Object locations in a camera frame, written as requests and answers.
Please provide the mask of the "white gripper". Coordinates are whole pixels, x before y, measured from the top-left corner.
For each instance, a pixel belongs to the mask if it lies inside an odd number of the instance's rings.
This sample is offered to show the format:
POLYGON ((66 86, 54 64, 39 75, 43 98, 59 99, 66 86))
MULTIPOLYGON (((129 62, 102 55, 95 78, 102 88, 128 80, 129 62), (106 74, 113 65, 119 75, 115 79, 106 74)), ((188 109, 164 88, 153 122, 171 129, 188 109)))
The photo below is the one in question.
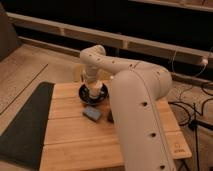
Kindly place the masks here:
POLYGON ((83 82, 86 85, 85 92, 87 96, 90 96, 89 89, 97 88, 98 94, 101 93, 103 84, 99 80, 99 75, 97 70, 95 71, 84 70, 82 76, 83 76, 83 82))

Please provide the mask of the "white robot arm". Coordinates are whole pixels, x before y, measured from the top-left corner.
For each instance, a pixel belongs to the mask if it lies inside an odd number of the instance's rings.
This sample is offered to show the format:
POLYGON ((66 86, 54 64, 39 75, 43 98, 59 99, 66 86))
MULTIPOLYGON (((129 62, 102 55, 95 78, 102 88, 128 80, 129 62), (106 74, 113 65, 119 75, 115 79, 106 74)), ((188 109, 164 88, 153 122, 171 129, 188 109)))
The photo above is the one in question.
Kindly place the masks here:
POLYGON ((109 57, 103 46, 80 52, 89 97, 98 98, 100 69, 113 74, 109 100, 126 171, 176 171, 156 101, 171 89, 169 71, 149 62, 109 57))

